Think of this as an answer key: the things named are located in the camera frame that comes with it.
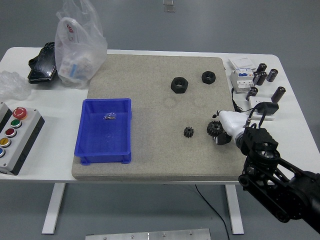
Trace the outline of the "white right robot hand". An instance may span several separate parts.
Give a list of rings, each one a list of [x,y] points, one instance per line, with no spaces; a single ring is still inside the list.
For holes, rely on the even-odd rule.
[[[212,116],[218,118],[223,128],[223,132],[217,136],[213,136],[213,140],[217,145],[225,145],[234,141],[238,145],[238,141],[243,136],[248,116],[242,112],[218,110]]]

